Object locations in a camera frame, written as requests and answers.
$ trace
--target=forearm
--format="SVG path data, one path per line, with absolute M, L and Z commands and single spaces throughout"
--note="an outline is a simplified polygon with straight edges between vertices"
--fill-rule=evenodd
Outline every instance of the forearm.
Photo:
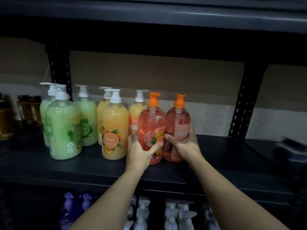
M 192 166 L 221 229 L 288 229 L 237 189 L 205 159 L 196 161 Z
M 142 173 L 125 172 L 69 230 L 123 230 Z

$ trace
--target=green bottle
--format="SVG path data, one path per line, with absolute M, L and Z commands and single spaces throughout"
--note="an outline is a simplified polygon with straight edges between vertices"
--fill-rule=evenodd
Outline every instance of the green bottle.
M 93 145 L 97 138 L 97 105 L 89 97 L 86 85 L 76 85 L 80 87 L 79 98 L 75 101 L 75 106 L 81 113 L 82 146 Z
M 50 141 L 50 155 L 56 160 L 77 156 L 81 150 L 81 114 L 69 100 L 66 85 L 56 85 L 56 100 L 47 108 L 46 126 Z
M 56 100 L 56 85 L 57 83 L 49 83 L 49 82 L 41 82 L 41 85 L 49 85 L 48 90 L 48 97 L 46 97 L 44 100 L 41 101 L 40 104 L 40 116 L 41 116 L 41 122 L 43 125 L 43 134 L 44 134 L 44 141 L 45 145 L 47 147 L 50 147 L 49 139 L 48 139 L 48 132 L 46 128 L 46 111 L 50 103 Z

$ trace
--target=orange pump nozzle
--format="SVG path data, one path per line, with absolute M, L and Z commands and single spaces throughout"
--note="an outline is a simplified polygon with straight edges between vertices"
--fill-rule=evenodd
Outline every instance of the orange pump nozzle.
M 174 107 L 185 107 L 184 97 L 187 97 L 185 94 L 177 94 L 177 100 L 174 102 Z
M 149 92 L 149 94 L 150 94 L 150 99 L 148 100 L 148 105 L 159 106 L 158 96 L 161 96 L 161 94 L 156 92 Z

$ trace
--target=yellow bottle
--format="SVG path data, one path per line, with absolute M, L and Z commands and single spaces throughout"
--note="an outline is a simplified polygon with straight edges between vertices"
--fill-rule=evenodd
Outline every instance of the yellow bottle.
M 103 89 L 108 89 L 112 87 L 99 87 Z M 110 96 L 111 92 L 106 92 L 104 90 L 104 99 L 100 101 L 100 103 L 97 106 L 97 129 L 98 129 L 98 143 L 102 146 L 102 111 L 103 109 L 110 103 Z
M 143 92 L 148 92 L 148 90 L 137 90 L 136 91 L 135 102 L 129 107 L 129 135 L 133 135 L 138 131 L 138 117 L 142 110 L 147 107 L 144 103 Z
M 102 112 L 102 156 L 108 160 L 118 160 L 127 155 L 129 112 L 121 104 L 120 89 L 106 89 L 112 92 L 110 104 Z

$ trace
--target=left hand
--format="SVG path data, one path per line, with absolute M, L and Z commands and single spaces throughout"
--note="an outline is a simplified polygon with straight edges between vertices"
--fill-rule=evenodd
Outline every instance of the left hand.
M 140 173 L 148 168 L 152 156 L 163 146 L 163 142 L 155 144 L 149 151 L 144 151 L 138 141 L 138 133 L 128 136 L 128 152 L 126 171 L 134 170 Z

